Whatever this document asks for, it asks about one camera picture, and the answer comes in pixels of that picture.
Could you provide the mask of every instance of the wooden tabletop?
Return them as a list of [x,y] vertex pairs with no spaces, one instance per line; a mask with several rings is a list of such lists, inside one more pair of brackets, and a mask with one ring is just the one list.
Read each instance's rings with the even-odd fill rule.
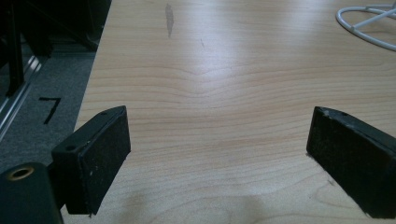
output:
[[[396,136],[396,52],[334,17],[370,3],[113,0],[77,127],[126,105],[132,152],[65,223],[394,223],[305,154],[315,105]],[[364,29],[396,43],[391,19]]]

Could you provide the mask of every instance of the round hole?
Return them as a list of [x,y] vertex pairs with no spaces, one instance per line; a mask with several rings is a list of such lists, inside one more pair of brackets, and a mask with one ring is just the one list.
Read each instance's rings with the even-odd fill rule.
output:
[[66,147],[66,151],[73,151],[74,149],[76,149],[76,146],[68,146],[68,147]]
[[12,181],[24,179],[26,176],[31,175],[34,170],[35,168],[33,168],[32,166],[22,167],[9,173],[7,178]]

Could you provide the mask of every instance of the table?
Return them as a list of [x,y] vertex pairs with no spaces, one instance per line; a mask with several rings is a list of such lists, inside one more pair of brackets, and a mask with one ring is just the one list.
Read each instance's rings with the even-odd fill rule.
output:
[[77,127],[126,105],[132,152],[97,216],[65,223],[394,223],[305,154],[315,105],[396,135],[395,52],[334,17],[370,3],[113,0]]

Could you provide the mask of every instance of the desk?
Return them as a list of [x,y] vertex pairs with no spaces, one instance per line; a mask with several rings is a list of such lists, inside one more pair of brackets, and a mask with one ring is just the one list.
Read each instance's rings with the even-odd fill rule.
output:
[[396,53],[334,17],[370,3],[113,0],[77,127],[126,105],[132,152],[98,215],[64,221],[394,223],[305,155],[315,105],[396,136]]

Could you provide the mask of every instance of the wood grain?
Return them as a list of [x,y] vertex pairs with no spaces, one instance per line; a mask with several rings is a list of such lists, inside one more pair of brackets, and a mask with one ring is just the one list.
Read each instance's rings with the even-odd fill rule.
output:
[[[334,17],[372,3],[113,0],[77,127],[126,105],[132,153],[98,215],[63,209],[65,222],[394,223],[305,155],[315,105],[396,135],[396,53]],[[396,41],[395,28],[366,29]]]

